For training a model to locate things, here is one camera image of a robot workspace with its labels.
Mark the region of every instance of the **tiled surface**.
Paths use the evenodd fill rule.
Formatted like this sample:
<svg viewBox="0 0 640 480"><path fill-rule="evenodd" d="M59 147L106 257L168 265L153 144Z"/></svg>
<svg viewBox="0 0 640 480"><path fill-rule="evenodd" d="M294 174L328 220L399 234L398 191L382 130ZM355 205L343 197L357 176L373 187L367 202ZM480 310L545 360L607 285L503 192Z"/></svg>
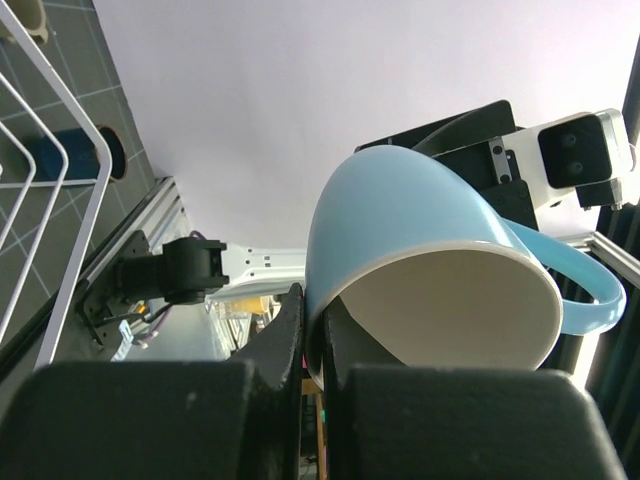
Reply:
<svg viewBox="0 0 640 480"><path fill-rule="evenodd" d="M110 184L105 193L89 246L89 250L92 250L153 187L155 178L108 53L93 4L90 0L45 1L44 4L49 41L41 47L42 51L92 121L109 125L119 133L128 157L126 178ZM0 72L26 98L49 129L58 131L78 126L19 46L7 42L0 44ZM0 120L22 141L38 139L42 135L3 87L0 87ZM0 164L4 169L1 182L15 182L26 178L26 159L2 134ZM90 190L76 188L60 192L3 343L59 288L89 201ZM51 188L33 189L29 192L4 247L0 250L2 314L51 193ZM0 227L4 226L17 196L18 190L0 190Z"/></svg>

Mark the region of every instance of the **camera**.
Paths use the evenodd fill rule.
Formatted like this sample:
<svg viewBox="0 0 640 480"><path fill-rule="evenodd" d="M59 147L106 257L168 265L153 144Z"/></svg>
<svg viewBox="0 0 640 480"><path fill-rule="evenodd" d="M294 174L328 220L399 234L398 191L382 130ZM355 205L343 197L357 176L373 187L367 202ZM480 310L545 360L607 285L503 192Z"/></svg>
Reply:
<svg viewBox="0 0 640 480"><path fill-rule="evenodd" d="M502 137L529 184L534 209L632 170L622 115L614 109L579 113Z"/></svg>

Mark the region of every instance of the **dark blue mug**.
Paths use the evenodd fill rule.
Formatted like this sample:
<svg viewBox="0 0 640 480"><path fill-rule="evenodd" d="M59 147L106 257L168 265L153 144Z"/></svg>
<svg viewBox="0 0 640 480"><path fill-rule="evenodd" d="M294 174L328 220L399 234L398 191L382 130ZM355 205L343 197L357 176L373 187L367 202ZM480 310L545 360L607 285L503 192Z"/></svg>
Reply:
<svg viewBox="0 0 640 480"><path fill-rule="evenodd" d="M127 174L127 156L118 134L110 127L97 125L111 152L111 181L121 180ZM69 169L65 180L90 180L98 177L100 158L91 139L82 128L55 132L69 156ZM48 137L27 145L37 164L36 180L55 181L62 169L62 155Z"/></svg>

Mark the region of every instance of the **yellow object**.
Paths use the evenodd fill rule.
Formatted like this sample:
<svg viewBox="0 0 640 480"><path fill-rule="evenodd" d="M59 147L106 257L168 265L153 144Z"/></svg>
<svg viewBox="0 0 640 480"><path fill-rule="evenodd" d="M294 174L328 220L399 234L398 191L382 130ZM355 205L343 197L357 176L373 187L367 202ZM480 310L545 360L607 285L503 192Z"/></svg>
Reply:
<svg viewBox="0 0 640 480"><path fill-rule="evenodd" d="M243 298L242 300L231 302L230 306L232 312L247 312L263 315L269 311L269 297Z"/></svg>

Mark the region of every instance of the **camera lens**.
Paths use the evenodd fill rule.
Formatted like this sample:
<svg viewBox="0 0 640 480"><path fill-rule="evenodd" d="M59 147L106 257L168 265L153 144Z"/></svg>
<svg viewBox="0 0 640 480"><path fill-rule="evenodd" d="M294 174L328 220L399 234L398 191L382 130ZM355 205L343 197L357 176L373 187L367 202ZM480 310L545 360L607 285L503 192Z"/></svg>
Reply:
<svg viewBox="0 0 640 480"><path fill-rule="evenodd" d="M562 146L564 148L575 147L576 143L578 143L578 139L573 133L567 133L562 136Z"/></svg>
<svg viewBox="0 0 640 480"><path fill-rule="evenodd" d="M582 163L571 162L569 164L569 175L580 175L582 173Z"/></svg>

